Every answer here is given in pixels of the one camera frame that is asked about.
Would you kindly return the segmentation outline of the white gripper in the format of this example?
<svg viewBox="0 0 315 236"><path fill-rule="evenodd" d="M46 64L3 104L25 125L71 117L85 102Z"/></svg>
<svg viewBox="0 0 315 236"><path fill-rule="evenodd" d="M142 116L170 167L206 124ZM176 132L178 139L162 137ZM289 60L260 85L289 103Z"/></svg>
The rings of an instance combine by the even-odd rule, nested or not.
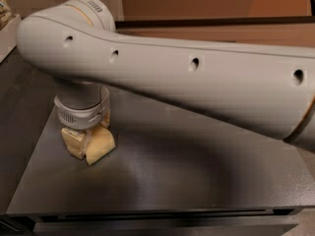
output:
<svg viewBox="0 0 315 236"><path fill-rule="evenodd" d="M83 153L92 160L88 152L93 132L88 130L100 123L110 126L109 90L105 86L59 86L54 98L59 121L74 130L86 130Z"/></svg>

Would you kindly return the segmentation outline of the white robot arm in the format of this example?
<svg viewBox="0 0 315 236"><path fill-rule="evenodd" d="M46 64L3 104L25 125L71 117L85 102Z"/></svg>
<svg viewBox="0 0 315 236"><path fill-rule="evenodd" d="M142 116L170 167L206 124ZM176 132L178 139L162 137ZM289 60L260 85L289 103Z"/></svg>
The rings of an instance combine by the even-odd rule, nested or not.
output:
<svg viewBox="0 0 315 236"><path fill-rule="evenodd" d="M116 87L315 149L315 49L120 34L99 0L69 0L17 29L22 57L57 85L61 123L87 130Z"/></svg>

